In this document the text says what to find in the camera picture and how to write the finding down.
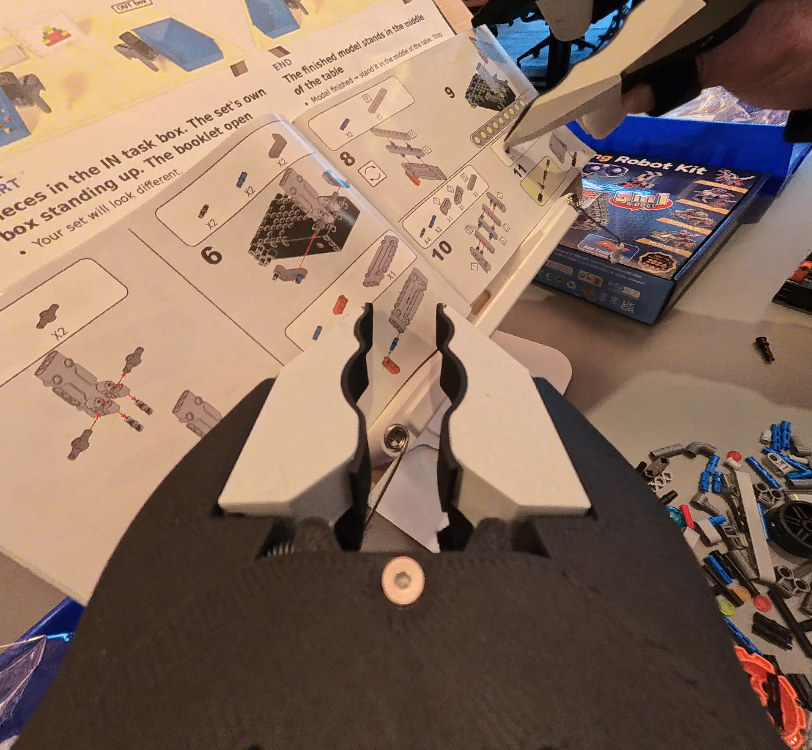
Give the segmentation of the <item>pile of building kit parts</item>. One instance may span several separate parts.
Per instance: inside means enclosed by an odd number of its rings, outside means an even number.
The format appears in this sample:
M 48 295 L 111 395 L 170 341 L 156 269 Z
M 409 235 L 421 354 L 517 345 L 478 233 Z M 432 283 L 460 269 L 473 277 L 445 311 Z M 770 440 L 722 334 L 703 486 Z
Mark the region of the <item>pile of building kit parts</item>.
M 770 512 L 810 502 L 810 448 L 788 420 L 743 450 L 710 442 L 650 451 L 636 466 L 699 562 L 736 645 L 810 685 L 810 558 L 772 540 Z

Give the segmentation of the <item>instruction booklet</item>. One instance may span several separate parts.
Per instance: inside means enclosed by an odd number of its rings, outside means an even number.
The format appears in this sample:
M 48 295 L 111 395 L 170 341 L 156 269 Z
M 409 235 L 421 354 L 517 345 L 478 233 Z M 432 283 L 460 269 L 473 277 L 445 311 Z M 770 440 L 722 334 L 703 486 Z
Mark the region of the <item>instruction booklet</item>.
M 86 603 L 163 477 L 371 303 L 373 462 L 591 150 L 433 0 L 2 0 L 2 552 Z

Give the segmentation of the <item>clear plastic bag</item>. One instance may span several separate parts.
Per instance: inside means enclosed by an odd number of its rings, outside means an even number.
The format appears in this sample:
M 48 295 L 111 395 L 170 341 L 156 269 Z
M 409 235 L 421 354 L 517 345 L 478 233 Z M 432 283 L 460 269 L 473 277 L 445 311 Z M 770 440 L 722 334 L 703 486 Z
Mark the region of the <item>clear plastic bag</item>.
M 25 637 L 1 656 L 1 749 L 12 748 L 62 664 L 65 634 Z
M 703 90 L 692 101 L 672 112 L 674 118 L 716 123 L 743 123 L 785 126 L 789 112 L 783 109 L 758 108 L 741 101 L 725 88 Z

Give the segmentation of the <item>robot kit box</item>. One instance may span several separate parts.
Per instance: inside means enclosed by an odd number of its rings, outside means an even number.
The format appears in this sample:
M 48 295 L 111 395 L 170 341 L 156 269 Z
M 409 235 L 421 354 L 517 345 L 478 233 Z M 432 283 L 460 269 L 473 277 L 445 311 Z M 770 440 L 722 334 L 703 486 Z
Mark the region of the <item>robot kit box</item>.
M 702 272 L 760 197 L 767 175 L 597 152 L 582 212 L 533 283 L 647 326 Z

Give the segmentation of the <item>person's right hand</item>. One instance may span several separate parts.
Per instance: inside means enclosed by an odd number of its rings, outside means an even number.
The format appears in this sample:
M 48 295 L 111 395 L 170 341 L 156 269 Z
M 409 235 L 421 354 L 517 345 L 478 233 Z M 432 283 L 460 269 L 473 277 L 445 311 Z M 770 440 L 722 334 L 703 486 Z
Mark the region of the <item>person's right hand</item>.
M 810 0 L 765 0 L 697 68 L 701 86 L 725 88 L 751 106 L 810 109 Z

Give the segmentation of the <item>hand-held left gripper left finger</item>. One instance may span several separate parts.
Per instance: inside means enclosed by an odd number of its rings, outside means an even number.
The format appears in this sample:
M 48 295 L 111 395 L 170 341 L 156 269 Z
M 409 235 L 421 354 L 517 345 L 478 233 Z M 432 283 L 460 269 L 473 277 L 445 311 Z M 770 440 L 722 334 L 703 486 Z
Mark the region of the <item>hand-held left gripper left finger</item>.
M 359 400 L 373 309 L 360 307 L 285 365 L 218 499 L 230 513 L 364 521 L 371 487 Z

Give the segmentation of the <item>black base plate assembly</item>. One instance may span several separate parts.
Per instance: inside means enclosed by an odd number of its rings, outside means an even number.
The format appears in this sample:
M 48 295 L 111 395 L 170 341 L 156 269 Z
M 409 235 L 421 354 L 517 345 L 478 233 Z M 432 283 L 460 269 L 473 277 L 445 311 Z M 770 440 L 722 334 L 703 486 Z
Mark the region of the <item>black base plate assembly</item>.
M 797 266 L 773 296 L 772 302 L 811 313 L 811 253 Z

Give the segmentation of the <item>orange gear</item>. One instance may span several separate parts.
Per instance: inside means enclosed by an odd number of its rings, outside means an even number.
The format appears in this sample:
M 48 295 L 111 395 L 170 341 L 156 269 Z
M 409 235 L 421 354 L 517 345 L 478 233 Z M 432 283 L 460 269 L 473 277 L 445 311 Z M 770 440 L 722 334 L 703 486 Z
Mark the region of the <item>orange gear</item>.
M 788 748 L 810 748 L 810 711 L 789 678 L 767 657 L 740 645 L 734 651 L 749 683 Z

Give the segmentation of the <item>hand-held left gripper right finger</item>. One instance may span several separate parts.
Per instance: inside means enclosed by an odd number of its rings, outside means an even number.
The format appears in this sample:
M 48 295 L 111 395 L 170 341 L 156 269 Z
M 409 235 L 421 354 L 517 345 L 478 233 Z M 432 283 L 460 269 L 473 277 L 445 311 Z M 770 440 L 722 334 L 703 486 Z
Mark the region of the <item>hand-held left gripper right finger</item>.
M 439 304 L 439 501 L 450 529 L 534 515 L 583 516 L 591 504 L 529 371 Z

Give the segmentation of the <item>white book stand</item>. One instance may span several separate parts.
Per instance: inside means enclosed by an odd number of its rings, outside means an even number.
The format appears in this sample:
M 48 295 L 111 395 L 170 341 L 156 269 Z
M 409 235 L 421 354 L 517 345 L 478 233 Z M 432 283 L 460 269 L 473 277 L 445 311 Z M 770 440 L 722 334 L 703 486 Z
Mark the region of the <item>white book stand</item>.
M 433 2 L 456 34 L 471 27 L 471 14 L 461 0 Z M 492 296 L 485 308 L 478 315 L 469 317 L 475 327 L 492 337 L 508 354 L 516 357 L 534 377 L 548 380 L 561 393 L 567 390 L 573 375 L 568 358 L 546 345 L 499 333 L 497 329 L 559 244 L 574 217 L 574 210 L 566 201 L 559 201 L 551 208 L 489 287 Z

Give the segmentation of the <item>black spoked wheel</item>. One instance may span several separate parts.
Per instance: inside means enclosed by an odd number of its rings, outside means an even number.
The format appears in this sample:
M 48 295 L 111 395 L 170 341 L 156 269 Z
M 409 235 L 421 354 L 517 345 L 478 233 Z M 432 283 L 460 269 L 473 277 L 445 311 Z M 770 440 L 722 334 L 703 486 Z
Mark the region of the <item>black spoked wheel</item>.
M 796 558 L 811 558 L 811 503 L 790 500 L 770 512 L 771 537 Z

